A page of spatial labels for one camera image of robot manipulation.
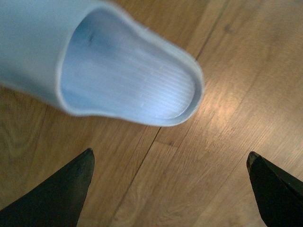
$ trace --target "light blue object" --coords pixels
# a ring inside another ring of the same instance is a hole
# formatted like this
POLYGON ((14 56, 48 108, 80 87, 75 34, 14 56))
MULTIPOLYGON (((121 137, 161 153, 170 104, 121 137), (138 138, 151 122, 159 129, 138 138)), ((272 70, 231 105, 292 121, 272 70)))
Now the light blue object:
POLYGON ((72 115, 157 126, 187 120, 203 95, 188 53, 98 0, 1 0, 0 82, 72 115))

